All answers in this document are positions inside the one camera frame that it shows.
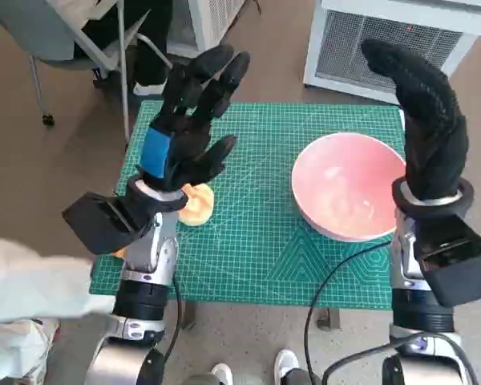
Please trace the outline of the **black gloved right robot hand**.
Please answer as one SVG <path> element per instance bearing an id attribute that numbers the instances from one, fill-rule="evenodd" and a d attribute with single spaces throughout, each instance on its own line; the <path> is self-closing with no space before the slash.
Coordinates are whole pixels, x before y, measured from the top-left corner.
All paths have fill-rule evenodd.
<path id="1" fill-rule="evenodd" d="M 391 79 L 405 114 L 406 182 L 421 200 L 457 193 L 468 152 L 467 121 L 448 77 L 405 46 L 368 38 L 369 69 Z"/>

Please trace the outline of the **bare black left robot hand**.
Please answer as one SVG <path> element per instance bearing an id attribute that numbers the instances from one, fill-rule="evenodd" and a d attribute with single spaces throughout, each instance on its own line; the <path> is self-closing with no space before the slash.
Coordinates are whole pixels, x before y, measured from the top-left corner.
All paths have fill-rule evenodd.
<path id="1" fill-rule="evenodd" d="M 223 44 L 186 64 L 172 65 L 163 105 L 150 123 L 139 158 L 144 183 L 172 192 L 186 184 L 208 183 L 224 171 L 236 136 L 212 143 L 212 121 L 228 110 L 250 60 L 247 51 L 236 54 L 232 46 Z"/>

